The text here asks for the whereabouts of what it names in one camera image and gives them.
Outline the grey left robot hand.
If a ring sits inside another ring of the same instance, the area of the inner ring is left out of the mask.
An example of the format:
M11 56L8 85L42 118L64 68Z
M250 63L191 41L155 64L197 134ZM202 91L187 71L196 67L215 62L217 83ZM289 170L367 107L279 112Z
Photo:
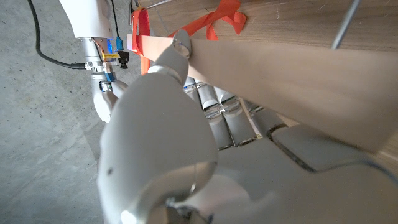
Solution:
M397 177L374 162L397 130L397 54L138 36L153 66L116 102L98 188L110 223L396 223ZM196 78L248 100L218 147L183 91Z

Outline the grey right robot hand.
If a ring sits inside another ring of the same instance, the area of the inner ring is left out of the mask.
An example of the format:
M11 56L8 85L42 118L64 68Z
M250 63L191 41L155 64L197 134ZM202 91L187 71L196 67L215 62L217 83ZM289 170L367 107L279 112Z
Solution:
M128 85L121 80L92 80L93 103L100 119L110 122L111 114L117 100L122 97Z

